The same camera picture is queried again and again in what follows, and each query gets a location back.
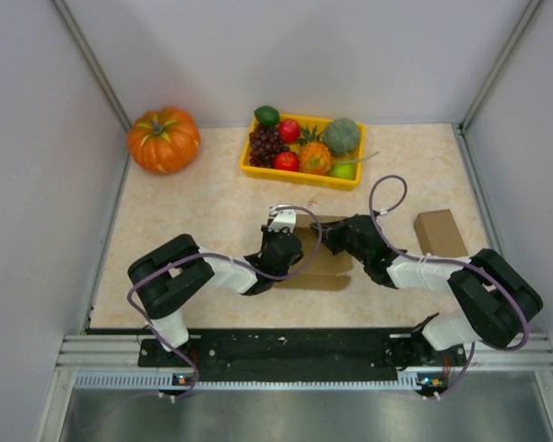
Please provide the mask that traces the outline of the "brown cardboard box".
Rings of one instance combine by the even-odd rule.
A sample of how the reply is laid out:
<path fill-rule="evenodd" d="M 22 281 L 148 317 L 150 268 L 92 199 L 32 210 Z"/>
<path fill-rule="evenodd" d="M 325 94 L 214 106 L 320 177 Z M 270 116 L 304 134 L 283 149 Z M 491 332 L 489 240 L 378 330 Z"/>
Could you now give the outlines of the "brown cardboard box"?
<path fill-rule="evenodd" d="M 423 254 L 444 258 L 468 255 L 453 213 L 449 209 L 418 214 L 414 221 L 414 230 Z"/>

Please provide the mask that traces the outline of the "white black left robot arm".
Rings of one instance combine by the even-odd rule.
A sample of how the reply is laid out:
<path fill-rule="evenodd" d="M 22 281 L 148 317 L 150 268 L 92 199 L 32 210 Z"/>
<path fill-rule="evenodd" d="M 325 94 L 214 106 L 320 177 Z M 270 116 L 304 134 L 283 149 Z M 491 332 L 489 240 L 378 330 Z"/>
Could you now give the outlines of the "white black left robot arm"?
<path fill-rule="evenodd" d="M 182 306 L 205 286 L 243 296 L 270 290 L 303 258 L 300 240 L 289 229 L 266 231 L 261 249 L 241 259 L 205 250 L 189 234 L 168 241 L 133 262 L 127 275 L 162 340 L 159 354 L 171 365 L 184 363 L 191 352 Z"/>

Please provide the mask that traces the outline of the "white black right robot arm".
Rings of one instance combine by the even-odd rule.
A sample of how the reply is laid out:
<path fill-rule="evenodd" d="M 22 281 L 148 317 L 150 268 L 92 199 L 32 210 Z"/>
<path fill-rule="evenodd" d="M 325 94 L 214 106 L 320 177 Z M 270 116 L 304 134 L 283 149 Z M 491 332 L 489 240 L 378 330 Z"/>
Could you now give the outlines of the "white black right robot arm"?
<path fill-rule="evenodd" d="M 377 285 L 454 296 L 459 309 L 434 314 L 414 329 L 412 354 L 425 365 L 465 343 L 510 350 L 518 334 L 528 337 L 529 322 L 544 306 L 534 288 L 492 249 L 459 258 L 409 254 L 389 244 L 369 215 L 312 223 L 311 229 L 334 255 L 344 252 L 360 262 Z"/>

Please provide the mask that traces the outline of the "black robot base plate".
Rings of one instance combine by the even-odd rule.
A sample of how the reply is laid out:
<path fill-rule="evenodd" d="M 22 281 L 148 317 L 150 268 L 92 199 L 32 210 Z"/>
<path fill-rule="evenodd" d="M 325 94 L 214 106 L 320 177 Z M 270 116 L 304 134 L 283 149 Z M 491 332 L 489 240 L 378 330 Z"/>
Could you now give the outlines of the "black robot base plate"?
<path fill-rule="evenodd" d="M 141 343 L 138 366 L 190 368 L 200 379 L 391 380 L 409 367 L 462 366 L 465 350 L 436 351 L 409 328 L 193 329 L 178 355 Z"/>

